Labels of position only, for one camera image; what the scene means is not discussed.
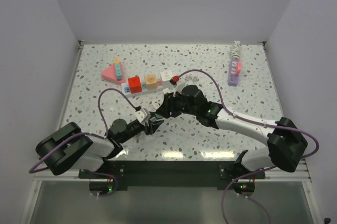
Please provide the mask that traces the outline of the white cube socket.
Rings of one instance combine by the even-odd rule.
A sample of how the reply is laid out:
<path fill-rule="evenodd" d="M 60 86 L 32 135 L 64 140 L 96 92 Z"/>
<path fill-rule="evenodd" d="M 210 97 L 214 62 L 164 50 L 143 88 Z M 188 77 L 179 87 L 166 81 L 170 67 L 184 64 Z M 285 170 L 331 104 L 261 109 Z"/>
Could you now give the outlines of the white cube socket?
<path fill-rule="evenodd" d="M 171 70 L 165 70 L 160 73 L 161 81 L 169 82 L 171 78 L 173 77 L 173 72 Z"/>

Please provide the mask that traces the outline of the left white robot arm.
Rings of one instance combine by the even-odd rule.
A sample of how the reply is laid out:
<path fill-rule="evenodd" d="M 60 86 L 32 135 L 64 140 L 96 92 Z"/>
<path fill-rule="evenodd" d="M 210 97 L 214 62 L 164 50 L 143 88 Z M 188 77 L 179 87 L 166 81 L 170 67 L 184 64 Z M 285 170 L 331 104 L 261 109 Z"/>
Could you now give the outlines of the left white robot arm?
<path fill-rule="evenodd" d="M 109 165 L 104 161 L 116 157 L 123 150 L 123 143 L 142 132 L 154 134 L 162 123 L 163 120 L 156 119 L 145 124 L 137 119 L 130 123 L 117 119 L 108 129 L 107 137 L 102 137 L 84 133 L 71 122 L 39 142 L 35 151 L 39 164 L 45 163 L 46 169 L 55 176 L 70 169 L 85 169 L 103 178 L 109 172 Z"/>

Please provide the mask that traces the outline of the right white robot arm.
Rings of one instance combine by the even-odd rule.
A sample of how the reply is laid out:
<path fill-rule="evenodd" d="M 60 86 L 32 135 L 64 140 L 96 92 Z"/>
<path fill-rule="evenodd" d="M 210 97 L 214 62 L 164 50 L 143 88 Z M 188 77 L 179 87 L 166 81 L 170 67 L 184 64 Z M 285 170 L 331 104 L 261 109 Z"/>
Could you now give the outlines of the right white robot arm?
<path fill-rule="evenodd" d="M 244 118 L 240 113 L 226 111 L 219 103 L 208 101 L 195 85 L 186 86 L 181 92 L 166 90 L 156 113 L 164 118 L 188 114 L 205 127 L 233 131 L 264 144 L 263 148 L 239 155 L 234 171 L 240 178 L 270 166 L 295 172 L 308 146 L 292 120 L 285 117 L 278 121 Z"/>

